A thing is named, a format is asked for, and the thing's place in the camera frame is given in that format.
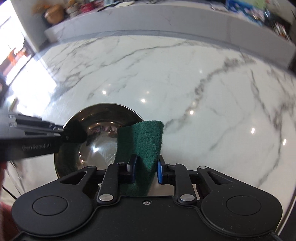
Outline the orange chair outside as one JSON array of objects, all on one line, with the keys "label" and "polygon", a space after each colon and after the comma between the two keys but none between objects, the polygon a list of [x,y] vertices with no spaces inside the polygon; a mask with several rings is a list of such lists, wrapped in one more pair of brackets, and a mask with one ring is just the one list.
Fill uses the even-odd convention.
[{"label": "orange chair outside", "polygon": [[22,58],[23,51],[19,51],[15,54],[15,49],[13,49],[7,56],[7,59],[10,61],[10,63],[15,66],[17,62]]}]

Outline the brown round vase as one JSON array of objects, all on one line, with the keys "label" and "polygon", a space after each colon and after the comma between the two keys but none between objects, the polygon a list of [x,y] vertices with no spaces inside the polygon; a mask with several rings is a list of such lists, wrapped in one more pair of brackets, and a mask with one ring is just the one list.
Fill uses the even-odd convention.
[{"label": "brown round vase", "polygon": [[64,8],[56,4],[48,8],[44,14],[45,19],[51,25],[56,25],[64,20]]}]

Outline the stainless steel bowl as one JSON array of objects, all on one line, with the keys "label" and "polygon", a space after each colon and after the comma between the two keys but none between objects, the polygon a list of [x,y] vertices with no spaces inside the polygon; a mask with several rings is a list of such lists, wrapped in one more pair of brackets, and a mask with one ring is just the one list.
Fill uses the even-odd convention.
[{"label": "stainless steel bowl", "polygon": [[63,126],[74,134],[87,135],[82,143],[64,142],[54,155],[55,171],[62,178],[86,166],[106,169],[115,160],[117,132],[144,119],[131,108],[117,103],[99,103],[72,116]]}]

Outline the white marble sideboard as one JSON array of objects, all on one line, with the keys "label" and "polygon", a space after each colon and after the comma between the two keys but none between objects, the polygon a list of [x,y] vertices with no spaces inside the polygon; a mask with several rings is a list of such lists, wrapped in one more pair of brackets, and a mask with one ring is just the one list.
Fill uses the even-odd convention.
[{"label": "white marble sideboard", "polygon": [[50,27],[44,34],[51,43],[111,34],[186,38],[242,50],[285,69],[295,59],[295,45],[272,30],[190,1],[137,1],[93,10]]}]

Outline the green scouring pad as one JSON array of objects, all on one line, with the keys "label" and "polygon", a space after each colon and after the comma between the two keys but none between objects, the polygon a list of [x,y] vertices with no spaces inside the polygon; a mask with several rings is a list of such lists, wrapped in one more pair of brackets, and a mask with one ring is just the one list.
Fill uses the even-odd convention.
[{"label": "green scouring pad", "polygon": [[121,195],[148,194],[158,166],[163,130],[164,124],[159,120],[141,121],[117,130],[115,162],[127,163],[133,154],[139,157],[135,166],[135,183],[121,184]]}]

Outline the blue lotus painting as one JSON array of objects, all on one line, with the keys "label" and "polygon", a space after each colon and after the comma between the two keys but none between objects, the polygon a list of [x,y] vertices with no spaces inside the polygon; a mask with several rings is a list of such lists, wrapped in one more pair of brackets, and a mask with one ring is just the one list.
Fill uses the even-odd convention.
[{"label": "blue lotus painting", "polygon": [[244,1],[225,1],[225,6],[228,11],[238,14],[248,20],[263,24],[265,21],[265,11],[246,3]]}]

